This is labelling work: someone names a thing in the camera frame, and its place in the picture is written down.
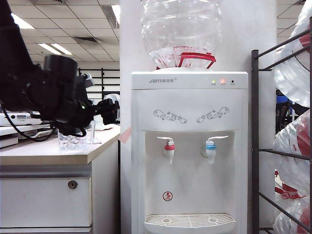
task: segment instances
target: white water dispenser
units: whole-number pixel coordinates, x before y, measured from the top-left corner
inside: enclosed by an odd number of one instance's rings
[[[132,234],[246,234],[248,74],[132,79]]]

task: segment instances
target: decorative floral pattern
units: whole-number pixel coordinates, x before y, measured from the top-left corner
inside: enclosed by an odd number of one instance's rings
[[[230,110],[227,107],[222,107],[219,111],[212,110],[208,114],[199,117],[196,122],[202,123],[205,119],[222,118],[223,115],[227,114]]]
[[[182,124],[187,123],[187,119],[185,119],[181,116],[177,116],[176,114],[171,113],[170,111],[164,114],[161,110],[155,110],[154,116],[161,118],[161,120],[165,120],[165,119],[169,120],[169,121],[179,120],[180,123],[182,123]]]

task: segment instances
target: fluorescent light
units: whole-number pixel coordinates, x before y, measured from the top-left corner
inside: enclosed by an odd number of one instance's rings
[[[66,50],[64,47],[60,46],[59,44],[51,44],[52,46],[54,46],[55,48],[57,48],[58,50],[61,50],[64,54],[66,55],[71,55],[72,53],[70,53],[68,50]]]
[[[31,26],[29,23],[27,23],[24,20],[22,20],[20,17],[18,17],[14,13],[12,13],[11,15],[12,15],[12,17],[14,19],[14,22],[19,26],[19,28],[22,28],[22,29],[34,29],[33,26]]]
[[[46,49],[46,50],[52,52],[53,54],[61,55],[61,53],[60,53],[59,51],[53,49],[51,46],[48,46],[47,44],[42,43],[42,44],[38,44],[38,45],[39,45],[39,46],[42,46],[44,49]]]
[[[120,6],[119,5],[112,5],[113,12],[116,16],[117,22],[120,24]]]

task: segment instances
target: warning sticker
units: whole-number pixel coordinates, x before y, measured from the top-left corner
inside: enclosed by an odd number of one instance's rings
[[[164,192],[164,194],[162,195],[162,198],[165,200],[165,201],[171,201],[172,200],[172,193],[171,192]]]

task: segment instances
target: drip tray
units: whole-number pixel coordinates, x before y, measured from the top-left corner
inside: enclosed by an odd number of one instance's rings
[[[228,214],[154,214],[144,222],[149,234],[232,234],[236,229],[236,220]]]

